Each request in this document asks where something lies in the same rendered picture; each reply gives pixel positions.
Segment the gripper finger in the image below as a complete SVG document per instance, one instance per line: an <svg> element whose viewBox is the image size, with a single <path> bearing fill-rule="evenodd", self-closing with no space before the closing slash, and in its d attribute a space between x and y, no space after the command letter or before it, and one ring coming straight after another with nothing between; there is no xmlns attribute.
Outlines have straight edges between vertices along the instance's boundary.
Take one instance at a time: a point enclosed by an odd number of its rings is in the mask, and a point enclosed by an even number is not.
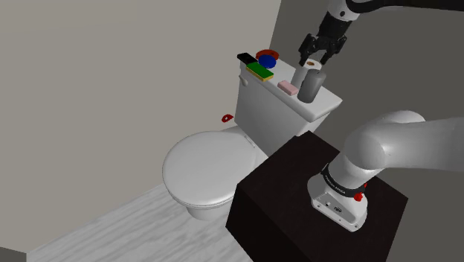
<svg viewBox="0 0 464 262"><path fill-rule="evenodd" d="M298 48L300 53L299 65L304 66L310 55L318 51L318 38L308 33Z"/></svg>
<svg viewBox="0 0 464 262"><path fill-rule="evenodd" d="M320 63L325 65L328 60L334 55L338 54L341 49L343 48L347 37L342 36L339 39L329 38L329 37L320 37L321 40L321 48L325 51L324 55L320 59Z"/></svg>

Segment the white toilet paper roll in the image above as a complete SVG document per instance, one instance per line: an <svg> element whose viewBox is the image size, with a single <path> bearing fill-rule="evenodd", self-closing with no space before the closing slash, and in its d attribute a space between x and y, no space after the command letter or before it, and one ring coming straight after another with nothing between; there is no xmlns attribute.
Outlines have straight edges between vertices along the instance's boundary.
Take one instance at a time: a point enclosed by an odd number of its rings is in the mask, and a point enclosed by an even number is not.
<svg viewBox="0 0 464 262"><path fill-rule="evenodd" d="M316 60L313 59L307 59L303 66L298 66L295 69L295 72L293 74L293 77L291 79L291 84L295 86L297 89L300 89L302 82L304 81L306 74L308 70L310 69L316 69L316 70L321 70L322 69L322 64Z"/></svg>

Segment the grey cylinder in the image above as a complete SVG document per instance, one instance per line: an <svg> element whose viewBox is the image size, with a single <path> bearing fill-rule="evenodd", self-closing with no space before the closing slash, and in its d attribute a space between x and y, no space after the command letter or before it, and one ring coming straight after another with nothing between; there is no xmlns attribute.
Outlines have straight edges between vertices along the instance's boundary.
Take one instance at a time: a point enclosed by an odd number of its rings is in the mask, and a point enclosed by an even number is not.
<svg viewBox="0 0 464 262"><path fill-rule="evenodd" d="M312 103L325 79L325 72L317 69L309 69L297 93L297 98L301 102Z"/></svg>

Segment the red round plate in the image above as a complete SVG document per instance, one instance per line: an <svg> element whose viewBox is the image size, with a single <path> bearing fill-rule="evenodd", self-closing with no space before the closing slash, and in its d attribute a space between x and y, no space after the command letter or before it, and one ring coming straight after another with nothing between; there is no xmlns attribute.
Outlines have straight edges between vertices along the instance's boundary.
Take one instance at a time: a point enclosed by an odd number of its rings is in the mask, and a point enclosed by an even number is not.
<svg viewBox="0 0 464 262"><path fill-rule="evenodd" d="M255 55L255 58L258 60L262 55L269 55L273 57L275 60L279 59L279 54L271 49L263 49L261 51L258 51Z"/></svg>

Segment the blue round disc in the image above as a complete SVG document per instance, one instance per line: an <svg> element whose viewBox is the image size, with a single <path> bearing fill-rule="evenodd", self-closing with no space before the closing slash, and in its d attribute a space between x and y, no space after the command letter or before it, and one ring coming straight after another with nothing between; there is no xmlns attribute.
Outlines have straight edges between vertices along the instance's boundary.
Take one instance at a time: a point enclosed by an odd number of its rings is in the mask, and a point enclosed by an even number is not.
<svg viewBox="0 0 464 262"><path fill-rule="evenodd" d="M270 54L260 55L257 59L258 63L264 68L273 68L277 64L275 58Z"/></svg>

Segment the pink soap bar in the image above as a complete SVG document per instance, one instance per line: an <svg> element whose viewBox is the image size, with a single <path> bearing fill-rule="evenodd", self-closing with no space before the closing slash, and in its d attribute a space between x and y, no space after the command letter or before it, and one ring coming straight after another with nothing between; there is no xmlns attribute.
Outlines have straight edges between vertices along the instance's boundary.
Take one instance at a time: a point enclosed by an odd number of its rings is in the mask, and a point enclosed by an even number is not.
<svg viewBox="0 0 464 262"><path fill-rule="evenodd" d="M299 92L299 89L292 85L290 82L283 80L277 84L277 87L285 92L289 96L296 95Z"/></svg>

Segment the green and yellow sponge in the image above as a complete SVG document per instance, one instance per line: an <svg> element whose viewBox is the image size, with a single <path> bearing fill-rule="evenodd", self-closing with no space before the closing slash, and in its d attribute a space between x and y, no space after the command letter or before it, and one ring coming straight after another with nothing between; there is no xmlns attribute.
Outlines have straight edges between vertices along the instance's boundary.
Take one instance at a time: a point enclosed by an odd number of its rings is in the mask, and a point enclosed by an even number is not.
<svg viewBox="0 0 464 262"><path fill-rule="evenodd" d="M253 63L247 64L246 69L253 76L255 76L257 79L259 79L262 82L270 80L274 76L273 72L269 71L267 68L260 65L258 62L253 62Z"/></svg>

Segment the black phone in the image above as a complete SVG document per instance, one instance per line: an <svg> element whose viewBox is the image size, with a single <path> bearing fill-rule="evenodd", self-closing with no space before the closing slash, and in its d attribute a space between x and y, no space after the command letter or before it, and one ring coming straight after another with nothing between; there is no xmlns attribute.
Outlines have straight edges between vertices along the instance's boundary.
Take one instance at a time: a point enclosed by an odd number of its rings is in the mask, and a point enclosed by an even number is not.
<svg viewBox="0 0 464 262"><path fill-rule="evenodd" d="M250 63L255 63L257 59L251 56L249 53L241 53L236 56L242 63L248 65Z"/></svg>

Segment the dark robot stand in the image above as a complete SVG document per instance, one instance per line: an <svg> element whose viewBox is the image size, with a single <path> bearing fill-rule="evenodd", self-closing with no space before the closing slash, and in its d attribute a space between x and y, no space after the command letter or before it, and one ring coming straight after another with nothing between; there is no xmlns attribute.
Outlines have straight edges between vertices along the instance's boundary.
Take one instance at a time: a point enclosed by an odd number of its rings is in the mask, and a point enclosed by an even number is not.
<svg viewBox="0 0 464 262"><path fill-rule="evenodd" d="M306 132L237 185L226 228L253 262L387 262L408 198L372 178L366 222L347 231L312 207L307 189L337 154Z"/></svg>

